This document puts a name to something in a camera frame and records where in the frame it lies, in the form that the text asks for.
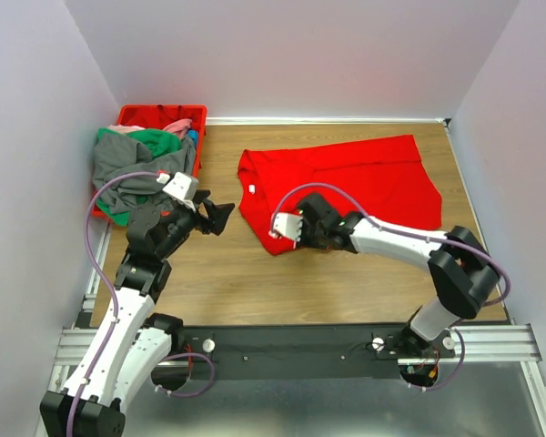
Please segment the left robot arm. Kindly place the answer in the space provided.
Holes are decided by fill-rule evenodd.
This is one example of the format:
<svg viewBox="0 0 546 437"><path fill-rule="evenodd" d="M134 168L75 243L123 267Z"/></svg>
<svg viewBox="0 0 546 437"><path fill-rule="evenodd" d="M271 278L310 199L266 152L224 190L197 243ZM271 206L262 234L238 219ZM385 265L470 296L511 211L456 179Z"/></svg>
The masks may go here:
<svg viewBox="0 0 546 437"><path fill-rule="evenodd" d="M49 436L120 436L126 412L163 360L191 359L183 321L153 311L171 273L169 257L197 230L220 235L234 204L216 205L209 191L173 200L162 212L138 206L126 229L128 245L111 282L106 315L61 391L47 391L40 414Z"/></svg>

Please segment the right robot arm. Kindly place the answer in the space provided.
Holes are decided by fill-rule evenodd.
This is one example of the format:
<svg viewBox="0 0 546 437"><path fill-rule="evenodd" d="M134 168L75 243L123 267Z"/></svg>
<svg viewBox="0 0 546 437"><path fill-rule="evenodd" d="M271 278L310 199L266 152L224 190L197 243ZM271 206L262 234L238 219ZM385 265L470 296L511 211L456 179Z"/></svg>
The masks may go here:
<svg viewBox="0 0 546 437"><path fill-rule="evenodd" d="M423 355L447 328L475 319L500 283L500 269L464 227L424 231L367 218L361 211L342 216L319 193L305 196L298 203L298 214L299 247L380 255L430 274L436 297L395 336L395 349L406 355Z"/></svg>

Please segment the red t shirt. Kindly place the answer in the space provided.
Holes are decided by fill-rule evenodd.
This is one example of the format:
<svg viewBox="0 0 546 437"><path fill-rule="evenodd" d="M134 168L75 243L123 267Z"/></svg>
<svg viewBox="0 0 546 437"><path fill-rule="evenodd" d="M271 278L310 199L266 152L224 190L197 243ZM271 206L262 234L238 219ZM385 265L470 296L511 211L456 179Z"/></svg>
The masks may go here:
<svg viewBox="0 0 546 437"><path fill-rule="evenodd" d="M422 164L411 135L365 139L320 147L244 150L238 164L243 188L239 211L265 250L277 256L290 241L269 236L273 211L292 212L307 194L320 193L346 215L351 202L392 224L436 230L442 225L442 197Z"/></svg>

